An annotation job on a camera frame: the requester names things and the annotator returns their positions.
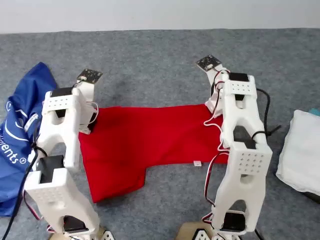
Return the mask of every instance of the carpet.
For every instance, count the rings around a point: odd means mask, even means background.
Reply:
[[[195,65],[213,54],[235,72],[255,76],[256,86],[271,96],[268,125],[283,127],[269,138],[273,157],[258,229],[266,240],[317,239],[320,207],[275,177],[279,153],[295,109],[320,107],[320,29],[137,30],[0,35],[0,106],[36,63],[50,67],[60,87],[71,86],[84,68],[104,73],[95,101],[110,106],[165,107],[204,103],[210,94],[207,76]],[[266,99],[258,95],[260,117]],[[5,116],[0,109],[0,119]],[[151,167],[145,186],[94,206],[101,224],[117,240],[171,240],[184,222],[210,211],[203,197],[207,164]],[[209,194],[214,196],[225,174],[215,165]],[[90,197],[84,169],[74,174]],[[0,219],[0,235],[7,218]],[[48,237],[22,204],[8,240]],[[248,233],[244,240],[256,240]]]

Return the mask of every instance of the blue bag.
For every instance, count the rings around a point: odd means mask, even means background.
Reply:
[[[5,104],[7,116],[0,124],[0,216],[12,215],[45,94],[55,88],[49,68],[40,62],[21,79]]]

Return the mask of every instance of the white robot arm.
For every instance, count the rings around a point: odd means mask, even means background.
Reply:
[[[78,190],[70,171],[79,168],[79,132],[90,133],[98,115],[93,107],[94,84],[102,73],[85,69],[72,87],[58,88],[45,95],[42,123],[36,145],[38,151],[24,189],[37,203],[40,213],[56,233],[78,240],[112,240],[105,232],[98,236],[100,220],[89,200]],[[58,143],[65,155],[51,156]],[[28,160],[35,156],[33,151]]]
[[[212,55],[197,65],[206,72],[211,85],[205,105],[213,118],[223,115],[220,141],[229,154],[225,176],[211,207],[210,222],[216,233],[213,239],[233,239],[256,228],[272,150],[259,118],[254,77],[228,71]],[[238,127],[249,138],[237,138],[234,131]],[[238,200],[245,202],[245,212],[230,210]]]

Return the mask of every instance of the white towel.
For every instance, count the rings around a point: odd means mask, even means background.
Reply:
[[[320,196],[320,117],[295,110],[276,176],[299,192]]]

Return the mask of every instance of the red cloth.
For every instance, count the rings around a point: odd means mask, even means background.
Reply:
[[[100,108],[93,132],[79,135],[93,201],[143,187],[148,167],[211,161],[220,132],[203,125],[210,117],[204,104]],[[217,159],[226,162],[225,155]]]

